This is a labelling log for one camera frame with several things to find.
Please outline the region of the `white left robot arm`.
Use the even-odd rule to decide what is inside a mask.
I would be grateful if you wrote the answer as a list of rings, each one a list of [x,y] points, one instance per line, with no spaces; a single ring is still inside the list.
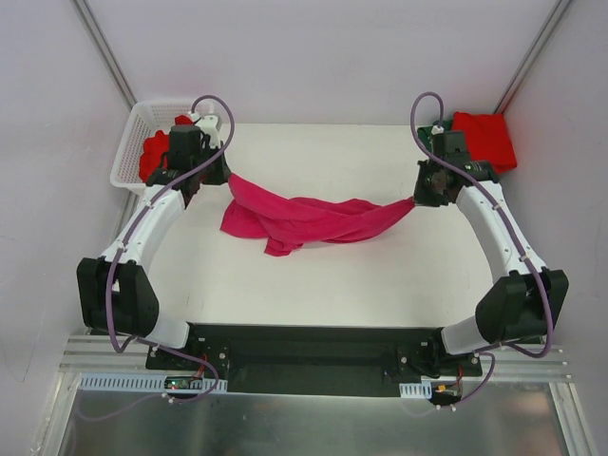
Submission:
[[[229,168],[219,137],[217,114],[179,116],[168,132],[145,140],[144,152],[157,146],[142,199],[127,225],[100,256],[83,258],[76,275],[87,327],[145,339],[168,348],[168,358],[183,370],[200,361],[201,347],[190,326],[166,315],[147,272],[172,224],[200,187],[222,185]]]

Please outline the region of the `pink t shirt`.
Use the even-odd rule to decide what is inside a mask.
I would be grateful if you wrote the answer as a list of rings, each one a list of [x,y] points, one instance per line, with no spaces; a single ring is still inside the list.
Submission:
[[[387,205],[363,199],[287,199],[238,175],[231,176],[228,185],[233,200],[220,230],[235,238],[264,239],[265,253],[272,257],[285,257],[313,242],[348,244],[376,238],[415,207],[412,198]]]

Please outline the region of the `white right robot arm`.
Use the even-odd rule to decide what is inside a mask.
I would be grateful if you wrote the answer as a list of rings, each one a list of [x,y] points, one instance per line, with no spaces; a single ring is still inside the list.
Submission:
[[[526,339],[551,338],[568,278],[562,270],[549,269],[530,246],[492,164],[471,158],[463,132],[438,125],[430,129],[425,152],[427,159],[418,163],[415,204],[456,205],[473,229],[492,276],[474,314],[441,329],[442,343],[427,351],[429,368],[447,375],[460,366],[461,354],[498,346],[521,352]]]

